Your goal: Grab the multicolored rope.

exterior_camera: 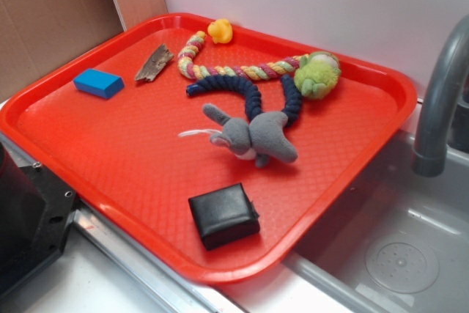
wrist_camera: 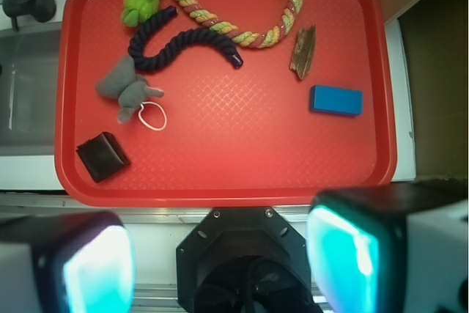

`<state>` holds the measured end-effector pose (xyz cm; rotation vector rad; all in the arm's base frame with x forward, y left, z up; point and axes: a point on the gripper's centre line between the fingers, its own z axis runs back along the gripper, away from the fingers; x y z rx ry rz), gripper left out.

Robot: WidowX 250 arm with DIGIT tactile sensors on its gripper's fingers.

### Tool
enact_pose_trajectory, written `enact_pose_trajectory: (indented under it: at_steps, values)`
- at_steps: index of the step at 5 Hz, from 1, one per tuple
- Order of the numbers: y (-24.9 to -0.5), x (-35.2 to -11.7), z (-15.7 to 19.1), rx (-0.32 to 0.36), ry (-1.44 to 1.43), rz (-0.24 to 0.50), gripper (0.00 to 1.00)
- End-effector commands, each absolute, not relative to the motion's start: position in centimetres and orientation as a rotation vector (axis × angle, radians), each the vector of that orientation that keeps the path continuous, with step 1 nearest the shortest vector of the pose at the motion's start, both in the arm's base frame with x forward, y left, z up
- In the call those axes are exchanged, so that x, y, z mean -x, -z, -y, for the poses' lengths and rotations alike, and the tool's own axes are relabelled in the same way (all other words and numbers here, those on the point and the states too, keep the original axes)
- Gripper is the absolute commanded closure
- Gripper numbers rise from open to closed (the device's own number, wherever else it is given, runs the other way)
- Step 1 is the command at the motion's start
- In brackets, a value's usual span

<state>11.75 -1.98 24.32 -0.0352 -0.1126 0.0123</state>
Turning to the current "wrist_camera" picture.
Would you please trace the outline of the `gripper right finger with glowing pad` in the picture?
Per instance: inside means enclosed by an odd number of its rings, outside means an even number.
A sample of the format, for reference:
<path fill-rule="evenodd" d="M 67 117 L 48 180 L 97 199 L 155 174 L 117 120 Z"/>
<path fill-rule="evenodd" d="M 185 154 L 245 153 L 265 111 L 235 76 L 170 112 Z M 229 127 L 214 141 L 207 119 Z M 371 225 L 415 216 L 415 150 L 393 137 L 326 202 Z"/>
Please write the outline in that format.
<path fill-rule="evenodd" d="M 306 223 L 311 272 L 335 312 L 466 312 L 468 187 L 328 189 Z"/>

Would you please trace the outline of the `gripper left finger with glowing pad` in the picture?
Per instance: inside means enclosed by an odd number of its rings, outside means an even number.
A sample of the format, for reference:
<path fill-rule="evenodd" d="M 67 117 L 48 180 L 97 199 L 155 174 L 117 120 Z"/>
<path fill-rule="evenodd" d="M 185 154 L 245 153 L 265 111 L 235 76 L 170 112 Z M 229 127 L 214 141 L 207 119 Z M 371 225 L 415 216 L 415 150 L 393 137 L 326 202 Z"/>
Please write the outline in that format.
<path fill-rule="evenodd" d="M 129 312 L 130 232 L 109 211 L 1 220 L 2 312 Z"/>

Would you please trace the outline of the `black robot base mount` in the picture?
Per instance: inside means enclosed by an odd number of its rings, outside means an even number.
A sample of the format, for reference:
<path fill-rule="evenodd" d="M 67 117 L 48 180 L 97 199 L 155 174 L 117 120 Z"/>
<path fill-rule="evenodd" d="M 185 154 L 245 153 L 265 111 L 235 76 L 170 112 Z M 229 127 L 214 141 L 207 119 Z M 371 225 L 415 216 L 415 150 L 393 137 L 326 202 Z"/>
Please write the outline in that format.
<path fill-rule="evenodd" d="M 305 238 L 271 207 L 215 208 L 176 249 L 187 312 L 321 312 Z"/>

